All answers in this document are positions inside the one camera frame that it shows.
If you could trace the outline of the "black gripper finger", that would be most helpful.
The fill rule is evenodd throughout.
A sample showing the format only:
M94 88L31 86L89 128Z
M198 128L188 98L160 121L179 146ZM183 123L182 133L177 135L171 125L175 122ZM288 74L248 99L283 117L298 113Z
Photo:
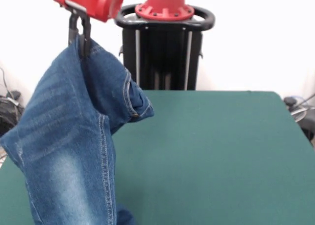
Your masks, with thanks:
M68 26L68 45L70 45L78 35L77 21L78 15L71 13Z
M91 49L91 23L87 14L80 15L80 18L83 28L83 32L79 36L80 54L82 58L85 58L89 55Z

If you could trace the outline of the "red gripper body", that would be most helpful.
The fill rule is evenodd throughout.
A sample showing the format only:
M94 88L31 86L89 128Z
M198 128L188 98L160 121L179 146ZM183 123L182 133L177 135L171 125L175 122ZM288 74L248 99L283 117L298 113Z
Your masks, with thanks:
M123 0L53 0L67 10L82 12L96 20L107 22L119 13Z

